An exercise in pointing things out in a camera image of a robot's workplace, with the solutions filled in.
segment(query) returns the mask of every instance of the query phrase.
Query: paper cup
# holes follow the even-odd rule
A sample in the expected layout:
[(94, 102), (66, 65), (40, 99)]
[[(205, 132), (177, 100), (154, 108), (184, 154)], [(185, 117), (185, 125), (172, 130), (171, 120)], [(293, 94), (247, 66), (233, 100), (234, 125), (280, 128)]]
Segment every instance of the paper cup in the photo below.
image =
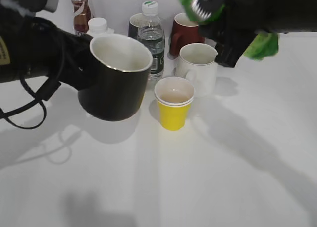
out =
[(193, 85), (184, 78), (168, 77), (156, 84), (154, 93), (162, 126), (167, 130), (180, 130), (194, 100)]

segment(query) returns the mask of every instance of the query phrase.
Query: white plastic bottle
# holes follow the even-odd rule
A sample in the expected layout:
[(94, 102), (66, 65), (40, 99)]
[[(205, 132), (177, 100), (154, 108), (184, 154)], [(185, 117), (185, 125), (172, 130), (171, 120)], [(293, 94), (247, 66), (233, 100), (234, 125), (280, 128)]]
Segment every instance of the white plastic bottle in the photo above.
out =
[(91, 37), (100, 37), (104, 35), (114, 34), (114, 30), (108, 28), (106, 19), (93, 18), (88, 22), (89, 30), (87, 32)]

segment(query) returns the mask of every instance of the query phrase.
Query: plastic water bottle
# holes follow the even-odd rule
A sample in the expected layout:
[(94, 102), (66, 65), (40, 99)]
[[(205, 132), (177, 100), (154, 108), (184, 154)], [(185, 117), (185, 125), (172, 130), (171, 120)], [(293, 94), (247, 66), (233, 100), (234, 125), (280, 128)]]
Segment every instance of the plastic water bottle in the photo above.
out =
[(138, 31), (138, 40), (144, 44), (153, 55), (150, 80), (158, 81), (164, 72), (165, 36), (158, 17), (159, 8), (155, 1), (147, 1), (142, 4), (142, 13), (146, 20), (142, 22)]

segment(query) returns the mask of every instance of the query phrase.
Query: white bottle cap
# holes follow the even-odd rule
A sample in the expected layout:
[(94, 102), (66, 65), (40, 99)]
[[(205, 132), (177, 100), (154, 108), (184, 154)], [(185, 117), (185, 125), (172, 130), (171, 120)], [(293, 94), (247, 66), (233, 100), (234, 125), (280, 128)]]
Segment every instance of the white bottle cap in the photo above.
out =
[(88, 21), (89, 30), (93, 33), (104, 33), (108, 30), (108, 23), (103, 18), (93, 18)]
[(159, 14), (158, 3), (156, 1), (146, 1), (142, 4), (142, 13), (145, 16), (157, 16)]

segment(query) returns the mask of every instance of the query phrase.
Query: black mug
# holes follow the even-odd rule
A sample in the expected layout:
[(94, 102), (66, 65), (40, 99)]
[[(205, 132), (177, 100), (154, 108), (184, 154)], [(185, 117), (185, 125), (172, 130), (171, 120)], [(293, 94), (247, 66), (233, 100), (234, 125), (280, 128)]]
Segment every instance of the black mug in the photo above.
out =
[(93, 38), (90, 51), (96, 58), (95, 82), (78, 92), (80, 104), (102, 120), (132, 117), (146, 90), (153, 63), (151, 52), (140, 42), (117, 34)]
[(145, 20), (144, 15), (142, 13), (135, 14), (130, 17), (129, 20), (129, 34), (128, 36), (136, 39), (138, 37), (139, 28), (142, 25), (142, 22)]

